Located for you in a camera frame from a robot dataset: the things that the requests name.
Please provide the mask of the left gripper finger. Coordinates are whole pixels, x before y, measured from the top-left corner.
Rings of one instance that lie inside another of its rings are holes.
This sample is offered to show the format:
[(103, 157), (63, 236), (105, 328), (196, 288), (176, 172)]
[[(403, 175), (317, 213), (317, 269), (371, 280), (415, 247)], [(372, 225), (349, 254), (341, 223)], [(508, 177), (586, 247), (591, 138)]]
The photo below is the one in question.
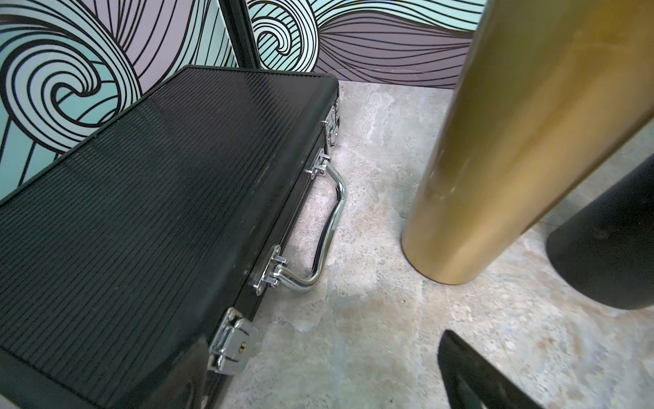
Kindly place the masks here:
[(438, 363), (451, 408), (541, 407), (452, 330), (441, 337)]

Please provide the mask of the black case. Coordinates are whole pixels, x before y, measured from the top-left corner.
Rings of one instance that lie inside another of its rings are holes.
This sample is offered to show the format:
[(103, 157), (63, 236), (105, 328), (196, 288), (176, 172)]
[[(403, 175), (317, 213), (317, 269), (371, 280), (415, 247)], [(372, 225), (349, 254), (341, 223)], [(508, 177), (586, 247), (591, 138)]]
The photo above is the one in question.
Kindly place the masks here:
[(347, 199), (338, 80), (188, 66), (1, 204), (1, 395), (210, 408), (270, 287), (320, 280)]

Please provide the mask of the black thermos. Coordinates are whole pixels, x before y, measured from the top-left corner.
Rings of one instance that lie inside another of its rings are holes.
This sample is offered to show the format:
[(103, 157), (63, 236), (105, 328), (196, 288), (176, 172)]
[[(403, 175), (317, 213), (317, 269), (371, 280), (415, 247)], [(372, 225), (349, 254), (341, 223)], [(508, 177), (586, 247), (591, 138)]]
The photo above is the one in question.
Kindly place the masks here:
[(653, 158), (548, 237), (560, 277), (582, 295), (626, 310), (653, 305)]

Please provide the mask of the gold thermos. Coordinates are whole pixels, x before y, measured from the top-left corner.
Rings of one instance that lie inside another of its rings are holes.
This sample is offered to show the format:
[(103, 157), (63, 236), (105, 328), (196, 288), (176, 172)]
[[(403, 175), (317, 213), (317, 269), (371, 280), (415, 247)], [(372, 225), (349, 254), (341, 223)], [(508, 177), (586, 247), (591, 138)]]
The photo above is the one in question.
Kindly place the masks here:
[(653, 115), (650, 1), (490, 1), (401, 235), (475, 279)]

